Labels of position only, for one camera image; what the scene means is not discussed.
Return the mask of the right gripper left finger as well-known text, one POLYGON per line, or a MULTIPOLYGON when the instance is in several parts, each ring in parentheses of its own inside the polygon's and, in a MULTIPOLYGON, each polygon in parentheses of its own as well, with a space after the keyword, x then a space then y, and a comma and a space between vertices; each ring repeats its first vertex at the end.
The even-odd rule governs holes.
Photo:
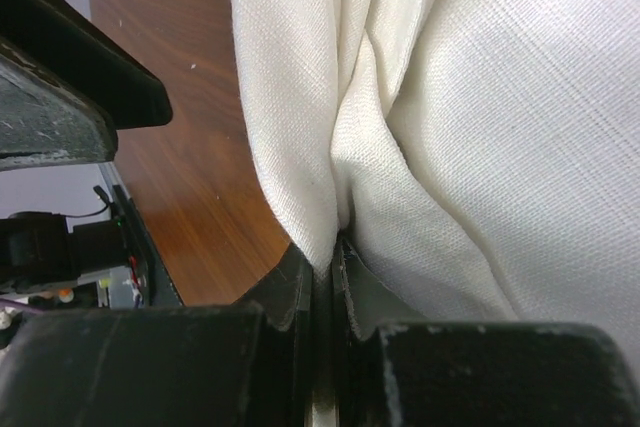
POLYGON ((30 320, 1 364, 5 426, 301 426, 313 272, 290 246, 229 306, 30 320))

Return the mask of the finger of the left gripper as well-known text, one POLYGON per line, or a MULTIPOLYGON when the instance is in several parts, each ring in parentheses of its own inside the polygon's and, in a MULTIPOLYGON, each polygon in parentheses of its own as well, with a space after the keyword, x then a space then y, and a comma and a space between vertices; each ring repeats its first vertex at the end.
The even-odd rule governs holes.
POLYGON ((113 121, 7 40, 1 41, 1 169, 114 159, 113 121))
POLYGON ((118 130, 172 120, 160 79, 65 0, 1 0, 1 38, 94 102, 118 130))

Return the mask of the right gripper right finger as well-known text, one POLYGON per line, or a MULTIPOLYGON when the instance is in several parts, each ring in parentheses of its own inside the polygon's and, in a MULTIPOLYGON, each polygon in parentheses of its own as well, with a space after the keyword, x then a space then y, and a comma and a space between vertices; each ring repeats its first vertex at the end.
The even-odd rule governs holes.
POLYGON ((334 386, 341 426, 635 426, 617 345, 584 324, 436 322, 336 242, 334 386))

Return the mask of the white cloth napkin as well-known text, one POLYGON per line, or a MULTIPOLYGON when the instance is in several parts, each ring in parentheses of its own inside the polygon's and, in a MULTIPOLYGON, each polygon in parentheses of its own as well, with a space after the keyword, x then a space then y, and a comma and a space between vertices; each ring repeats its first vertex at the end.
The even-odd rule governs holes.
POLYGON ((639 0, 232 0, 260 185, 436 319, 639 317, 639 0))

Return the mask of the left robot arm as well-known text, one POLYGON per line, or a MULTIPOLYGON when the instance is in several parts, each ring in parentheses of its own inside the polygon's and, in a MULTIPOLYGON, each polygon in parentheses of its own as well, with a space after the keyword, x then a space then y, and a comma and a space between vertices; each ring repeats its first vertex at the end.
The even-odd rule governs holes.
MULTIPOLYGON (((5 171, 113 160, 118 132, 173 116, 162 82, 65 0, 1 0, 1 167, 5 171)), ((155 261, 120 186, 99 188, 108 219, 19 212, 1 223, 1 291, 65 289, 126 266, 149 302, 155 261)))

